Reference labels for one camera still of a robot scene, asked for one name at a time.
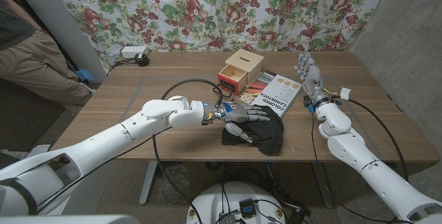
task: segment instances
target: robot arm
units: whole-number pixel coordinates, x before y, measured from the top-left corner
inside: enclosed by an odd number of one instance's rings
[[[231,121],[270,121],[259,110],[232,102],[216,106],[192,101],[189,105],[182,96],[151,100],[129,119],[78,144],[32,156],[0,170],[0,216],[51,212],[68,198],[74,190],[71,186],[86,174],[140,138],[159,133],[169,125],[182,128],[224,120],[237,136],[251,140]]]
[[[394,214],[403,221],[442,223],[442,203],[417,191],[390,169],[366,146],[352,122],[334,103],[324,89],[319,68],[309,53],[299,55],[300,68],[295,66],[305,92],[312,100],[320,134],[327,139],[331,153],[355,169]]]

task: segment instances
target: book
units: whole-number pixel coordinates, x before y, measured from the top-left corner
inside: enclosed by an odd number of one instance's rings
[[[239,101],[246,104],[250,104],[253,100],[264,90],[264,88],[272,81],[276,76],[275,73],[271,71],[264,71],[261,75],[244,90],[242,95],[238,98]]]
[[[270,108],[282,118],[299,94],[301,88],[301,83],[297,83],[281,75],[274,75],[250,104],[270,106]]]

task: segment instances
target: gray robotic hand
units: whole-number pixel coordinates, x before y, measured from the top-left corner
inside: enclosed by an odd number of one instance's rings
[[[310,97],[314,92],[324,89],[323,78],[310,53],[299,54],[298,65],[294,66],[295,71],[301,79],[302,88]]]
[[[226,122],[226,130],[249,143],[253,140],[235,123],[246,121],[270,121],[266,117],[267,113],[261,111],[259,106],[249,106],[235,102],[223,102],[220,106],[204,103],[204,118],[202,123],[209,124],[213,120],[223,120]]]
[[[295,71],[301,79],[302,88],[311,98],[313,109],[316,110],[321,105],[326,104],[329,97],[324,89],[323,77],[310,53],[299,54],[298,64],[299,67],[294,66]]]

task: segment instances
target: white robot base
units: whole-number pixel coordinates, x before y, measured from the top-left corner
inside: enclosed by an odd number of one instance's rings
[[[196,207],[198,213],[200,214],[201,221],[204,224],[212,224],[215,223],[219,217],[220,213],[222,213],[224,206],[224,213],[233,211],[235,209],[240,209],[239,202],[242,200],[253,199],[253,200],[262,200],[255,204],[257,210],[256,214],[249,218],[244,218],[243,220],[247,222],[247,224],[251,223],[268,223],[269,220],[265,216],[270,216],[280,221],[282,224],[286,223],[284,216],[282,215],[281,205],[280,203],[268,192],[261,189],[258,186],[252,185],[250,183],[244,182],[228,182],[224,184],[224,190],[227,195],[227,203],[225,195],[222,193],[221,184],[214,185],[204,192],[202,192],[199,196],[193,200],[193,205]],[[268,203],[263,200],[268,200],[272,203],[275,203],[277,206]],[[242,218],[241,212],[237,212],[232,214],[236,220]],[[224,217],[219,223],[230,223],[227,222],[227,216]],[[192,208],[189,208],[186,218],[186,224],[196,224],[198,223],[198,218],[194,214]]]

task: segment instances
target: wooden box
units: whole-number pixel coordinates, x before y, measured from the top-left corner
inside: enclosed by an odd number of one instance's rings
[[[233,94],[239,95],[246,86],[250,86],[261,74],[262,55],[240,49],[226,60],[226,66],[218,73],[218,83],[233,88]]]

